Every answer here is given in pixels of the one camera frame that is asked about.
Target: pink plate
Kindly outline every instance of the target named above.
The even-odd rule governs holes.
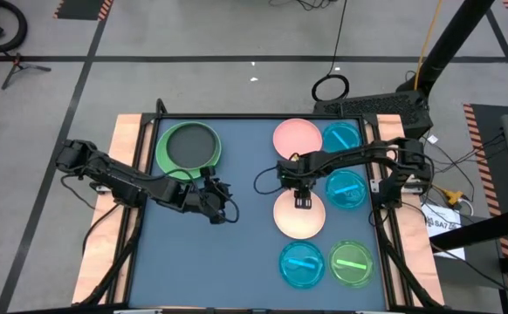
[[[324,227],[326,210],[322,200],[313,192],[310,193],[310,209],[295,208],[293,190],[286,190],[273,205],[273,219],[279,230],[293,239],[308,239],[315,236]]]
[[[278,154],[289,159],[293,154],[306,154],[322,148],[322,134],[310,121],[287,119],[273,132],[273,146]]]

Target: white sticker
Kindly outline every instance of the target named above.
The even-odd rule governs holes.
[[[438,142],[438,138],[435,135],[430,135],[427,140],[430,144],[436,144]]]
[[[444,232],[458,229],[461,226],[460,215],[450,208],[423,204],[422,212],[427,216],[427,231],[429,236],[440,235]],[[455,256],[465,260],[465,250],[463,248],[449,250]],[[435,253],[436,256],[454,258],[443,252]]]

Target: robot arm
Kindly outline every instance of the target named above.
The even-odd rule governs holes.
[[[395,160],[388,151],[397,152]],[[316,179],[328,176],[334,170],[368,163],[388,167],[391,173],[380,181],[378,191],[372,193],[373,201],[386,207],[402,205],[402,188],[410,175],[428,186],[432,172],[425,162],[423,146],[418,140],[396,138],[389,141],[376,140],[368,145],[336,153],[323,151],[303,154],[297,160],[278,161],[278,178],[284,188],[295,189],[295,207],[310,208],[310,190]]]
[[[212,224],[229,221],[225,218],[225,202],[229,200],[229,185],[218,179],[213,167],[201,169],[204,188],[195,190],[194,184],[178,181],[162,175],[150,176],[119,161],[111,159],[90,141],[66,140],[56,159],[58,170],[91,178],[110,188],[116,203],[139,207],[149,197],[166,208],[179,213],[199,213]]]

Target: blue bowl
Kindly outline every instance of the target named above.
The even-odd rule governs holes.
[[[360,134],[357,127],[346,122],[336,122],[322,133],[323,147],[328,153],[359,147]]]
[[[322,253],[310,242],[291,242],[281,251],[279,272],[292,287],[312,288],[322,279],[325,270]]]
[[[326,181],[326,196],[335,206],[358,208],[367,198],[367,184],[350,170],[336,170]]]

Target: concrete floor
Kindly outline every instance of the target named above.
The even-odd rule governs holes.
[[[312,84],[330,66],[327,62],[87,62],[86,66],[54,62],[53,56],[86,56],[98,22],[55,20],[54,1],[12,2],[30,24],[20,52],[52,57],[45,63],[52,72],[20,74],[10,88],[0,90],[0,296],[66,113],[69,117],[77,109],[67,125],[68,138],[92,140],[99,149],[107,150],[116,116],[152,112],[159,97],[173,113],[309,113]],[[460,3],[444,2],[430,47]],[[295,3],[275,8],[265,0],[115,0],[96,54],[330,55],[339,6],[304,12]],[[351,0],[338,54],[417,56],[435,6],[433,0]],[[500,1],[492,10],[508,42],[508,10]],[[504,56],[486,18],[458,56]],[[88,76],[81,75],[89,66]],[[336,66],[350,79],[352,97],[392,92],[404,80],[405,72],[415,69],[415,64],[396,59],[392,63]],[[9,68],[10,64],[0,62],[0,85]],[[74,89],[78,81],[85,83],[80,96],[78,88]],[[320,97],[325,98],[337,94],[339,87],[330,83],[322,88]],[[508,64],[451,64],[429,103],[438,145],[454,157],[463,155],[470,150],[470,139],[462,104],[508,106]],[[434,150],[427,153],[442,158]],[[477,166],[465,163],[462,168],[481,187]],[[81,241],[92,213],[63,189],[58,179],[56,174],[50,191],[44,194],[36,233],[6,306],[9,311],[68,306],[72,300]],[[457,171],[438,175],[436,183],[470,191]],[[73,186],[93,200],[86,184]],[[476,188],[475,199],[477,215],[487,216],[481,188]],[[443,292],[455,308],[500,311],[495,290],[443,283]]]

